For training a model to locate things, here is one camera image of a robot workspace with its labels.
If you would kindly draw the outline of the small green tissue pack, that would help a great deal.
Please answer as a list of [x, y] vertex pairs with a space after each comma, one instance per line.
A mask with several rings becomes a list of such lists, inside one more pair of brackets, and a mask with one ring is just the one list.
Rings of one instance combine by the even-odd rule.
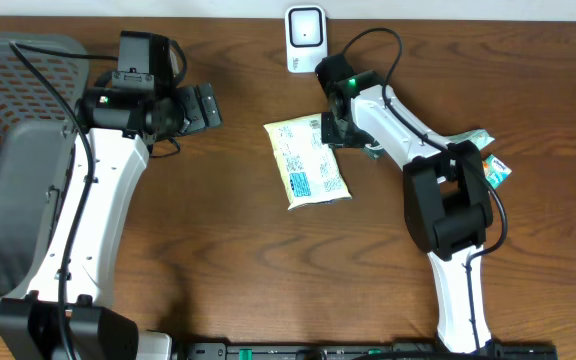
[[512, 170], [493, 154], [483, 161], [483, 169], [485, 178], [494, 189], [497, 189], [512, 173]]

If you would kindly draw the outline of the dark green snack packet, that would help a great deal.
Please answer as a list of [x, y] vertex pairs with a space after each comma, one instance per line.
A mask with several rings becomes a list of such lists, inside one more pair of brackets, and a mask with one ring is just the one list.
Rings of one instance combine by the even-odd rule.
[[364, 147], [363, 151], [372, 159], [376, 160], [384, 153], [384, 148], [380, 144], [377, 145], [367, 144]]

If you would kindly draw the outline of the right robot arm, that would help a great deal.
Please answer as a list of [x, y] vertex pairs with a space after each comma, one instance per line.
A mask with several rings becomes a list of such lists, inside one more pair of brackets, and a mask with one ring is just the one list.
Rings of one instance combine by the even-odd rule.
[[453, 353], [480, 351], [492, 335], [478, 253], [493, 213], [478, 147], [431, 130], [379, 75], [355, 72], [341, 54], [324, 58], [315, 74], [330, 107], [323, 143], [380, 145], [402, 171], [406, 227], [433, 271], [439, 341]]

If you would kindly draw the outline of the yellow snack bag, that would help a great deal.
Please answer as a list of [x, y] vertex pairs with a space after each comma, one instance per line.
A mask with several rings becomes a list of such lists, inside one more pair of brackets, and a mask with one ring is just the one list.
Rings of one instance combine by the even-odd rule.
[[351, 199], [332, 149], [322, 142], [322, 115], [264, 125], [271, 142], [288, 210]]

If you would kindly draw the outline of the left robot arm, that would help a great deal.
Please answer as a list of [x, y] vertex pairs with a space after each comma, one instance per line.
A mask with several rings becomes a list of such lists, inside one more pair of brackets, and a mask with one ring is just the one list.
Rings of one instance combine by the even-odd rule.
[[0, 337], [17, 359], [172, 359], [173, 338], [112, 308], [115, 262], [135, 187], [155, 143], [221, 124], [211, 85], [185, 83], [180, 45], [125, 31], [116, 69], [65, 111], [74, 130], [69, 188], [24, 295], [0, 302]]

